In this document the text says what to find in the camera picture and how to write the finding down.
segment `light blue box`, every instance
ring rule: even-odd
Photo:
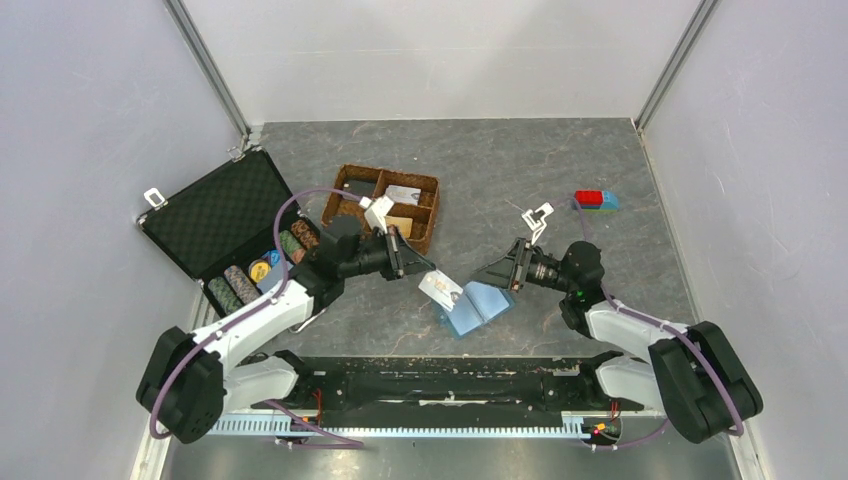
[[[479,282],[469,282],[463,287],[462,296],[453,310],[448,312],[436,305],[439,320],[448,326],[457,338],[462,338],[475,328],[481,327],[508,312],[515,301],[509,293]]]

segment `card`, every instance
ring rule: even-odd
[[[421,199],[421,189],[389,185],[386,187],[386,196],[394,200],[395,203],[418,205],[418,201]]]
[[[403,238],[409,238],[412,236],[412,219],[406,217],[392,217],[386,215],[386,225],[394,225],[398,227],[400,230],[400,234],[403,235]]]
[[[418,288],[449,312],[462,295],[462,287],[439,270],[427,272]]]

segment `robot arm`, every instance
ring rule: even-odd
[[[558,260],[545,255],[534,241],[518,238],[506,255],[475,272],[472,280],[514,292],[526,283],[564,292],[559,307],[569,328],[635,357],[607,352],[584,362],[580,374],[590,400],[626,398],[664,412],[693,443],[732,427],[717,388],[684,344],[667,330],[622,313],[627,309],[620,302],[614,307],[606,301],[600,252],[593,244],[578,241]],[[743,420],[762,411],[762,397],[721,329],[709,322],[691,327],[660,322],[700,349]]]
[[[176,377],[165,395],[158,420],[183,443],[202,437],[223,413],[267,399],[289,395],[298,369],[271,356],[239,365],[276,335],[312,317],[344,292],[345,279],[379,272],[386,280],[434,270],[435,265],[410,247],[385,214],[392,201],[363,201],[374,231],[363,237],[355,217],[340,216],[321,234],[319,245],[291,269],[285,292],[277,285],[257,300],[211,325],[185,333],[173,327],[160,337],[136,392],[136,400],[152,411],[166,379],[189,352],[206,343]],[[232,328],[233,319],[245,314]],[[217,337],[215,341],[202,339]]]

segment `white bracket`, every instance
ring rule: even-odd
[[[238,162],[244,158],[244,151],[242,151],[239,147],[230,147],[227,149],[227,153],[230,155],[230,160],[233,162]]]
[[[168,200],[165,199],[165,196],[162,195],[156,187],[144,192],[144,199],[147,200],[147,203],[156,210],[159,210],[168,204]]]
[[[542,232],[544,232],[545,228],[548,227],[545,219],[552,213],[554,213],[554,207],[552,207],[550,203],[545,202],[536,210],[527,210],[521,214],[521,218],[524,219],[524,223],[526,223],[527,226],[530,227],[530,230],[533,231],[533,237],[530,239],[530,245],[536,245],[536,240],[542,236]]]
[[[373,201],[368,197],[362,197],[359,205],[365,209],[365,221],[371,228],[379,228],[383,233],[389,232],[389,227],[386,225],[386,215],[395,205],[394,200],[385,195]]]

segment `cable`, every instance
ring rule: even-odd
[[[321,426],[321,419],[324,416],[324,397],[323,393],[321,393],[321,389],[317,389],[315,392],[312,392],[312,396],[315,397],[315,400],[318,402],[318,414],[315,415],[315,421],[318,422],[318,426]]]
[[[617,400],[613,400],[610,405],[610,422],[614,422],[615,419],[621,417],[621,406],[619,405]]]
[[[574,202],[574,205],[577,208],[577,213],[580,215],[580,225],[583,228],[583,239],[588,242],[589,238],[591,236],[589,235],[589,226],[586,223],[586,214],[583,212],[583,207],[580,206],[580,202],[578,202],[577,199],[573,199],[572,202]],[[688,337],[686,337],[686,335],[684,335],[682,332],[680,332],[676,328],[673,328],[673,327],[667,325],[668,322],[665,322],[663,320],[659,320],[659,319],[654,318],[654,317],[647,315],[645,313],[642,313],[642,312],[639,312],[637,310],[633,310],[631,308],[627,308],[623,305],[617,304],[615,302],[615,300],[612,298],[612,295],[609,294],[609,292],[607,291],[607,289],[606,289],[606,287],[604,286],[603,283],[601,283],[601,291],[604,293],[604,298],[606,298],[607,303],[609,303],[610,306],[615,308],[616,312],[623,313],[623,314],[625,314],[625,315],[627,315],[631,318],[635,318],[636,320],[639,320],[643,323],[647,323],[648,325],[657,327],[660,330],[663,330],[663,331],[666,331],[666,332],[672,334],[675,338],[680,340],[680,342],[683,343],[683,345],[685,345],[686,348],[688,348],[690,352],[692,352],[692,355],[695,357],[696,360],[698,360],[698,363],[700,363],[701,366],[704,367],[704,371],[707,373],[707,376],[710,377],[710,380],[712,380],[713,385],[715,385],[716,390],[718,390],[718,394],[721,396],[721,399],[724,401],[724,405],[727,407],[728,412],[730,412],[730,417],[733,418],[733,424],[735,426],[735,430],[728,429],[727,433],[729,435],[733,435],[733,436],[737,436],[737,437],[741,436],[743,433],[745,433],[745,427],[742,425],[742,417],[739,415],[739,410],[737,410],[736,405],[733,404],[733,399],[730,398],[730,394],[727,392],[727,388],[725,388],[724,384],[721,383],[721,379],[718,377],[718,373],[716,373],[715,369],[712,367],[712,365],[710,365],[710,362],[707,361],[706,357],[704,357],[704,354],[701,353],[701,351],[698,349],[698,347],[696,347],[695,344],[692,343],[692,341],[689,340]]]
[[[313,193],[318,192],[330,192],[330,193],[338,193],[339,195],[349,198],[351,200],[359,201],[362,197],[358,195],[353,195],[352,193],[343,192],[341,190],[336,190],[335,188],[311,188],[309,190],[304,190],[302,192],[296,193],[292,195],[288,200],[283,203],[283,206],[280,207],[280,210],[277,211],[277,216],[274,218],[274,246],[277,248],[277,251],[280,252],[280,255],[283,254],[282,246],[280,245],[280,219],[283,217],[283,213],[300,197],[311,195]],[[165,397],[168,395],[168,392],[171,390],[171,387],[174,385],[174,382],[177,380],[179,374],[185,369],[185,367],[191,362],[194,357],[197,356],[204,348],[209,346],[210,343],[215,340],[221,338],[233,327],[238,325],[239,323],[247,320],[251,317],[251,315],[256,312],[262,310],[266,306],[270,305],[272,301],[276,301],[286,289],[286,286],[289,282],[289,271],[287,268],[283,268],[283,278],[280,280],[280,286],[271,298],[265,299],[262,302],[257,303],[252,306],[250,309],[246,310],[244,313],[236,316],[236,318],[230,320],[226,324],[224,324],[219,330],[211,333],[208,337],[204,338],[200,341],[191,351],[188,352],[186,356],[182,358],[182,360],[177,363],[177,366],[171,371],[168,378],[165,379],[165,383],[162,384],[162,389],[159,390],[159,395],[156,396],[156,400],[153,402],[153,408],[150,409],[150,421],[148,423],[148,428],[150,430],[150,436],[157,439],[162,440],[171,436],[171,432],[159,432],[156,428],[156,422],[159,421],[159,412],[162,410],[162,403],[165,401]]]
[[[600,436],[602,436],[602,437],[604,437],[607,440],[610,440],[612,442],[618,442],[619,440],[621,440],[621,437],[624,436],[624,422],[620,418],[617,419],[617,420],[618,420],[618,437],[613,437],[612,435],[607,434],[606,431],[605,431],[606,429],[598,430],[598,435],[600,435]],[[615,425],[615,420],[610,421],[610,425]]]
[[[322,428],[316,427],[309,422],[304,422],[300,417],[292,413],[288,408],[280,405],[274,400],[265,400],[267,405],[270,405],[277,410],[288,415],[295,423],[300,425],[301,427],[315,432],[319,435],[322,435],[327,438],[332,438],[333,440],[338,441],[336,444],[290,444],[291,448],[301,449],[301,450],[358,450],[360,448],[364,448],[365,444],[360,442],[359,440],[353,440],[352,438],[345,438],[334,433],[330,433]]]
[[[584,443],[583,445],[586,445],[587,447],[591,447],[593,452],[596,451],[596,450],[601,450],[601,451],[604,451],[604,452],[612,452],[612,451],[616,451],[616,450],[623,450],[625,448],[638,447],[639,445],[643,445],[645,443],[648,443],[651,440],[662,435],[665,432],[665,429],[668,428],[669,425],[671,425],[671,421],[666,418],[665,420],[663,420],[663,423],[662,423],[662,425],[659,426],[659,428],[657,428],[653,432],[649,433],[648,435],[646,435],[646,436],[644,436],[644,437],[642,437],[638,440],[631,440],[629,442],[619,443],[617,445],[588,445],[586,443]]]

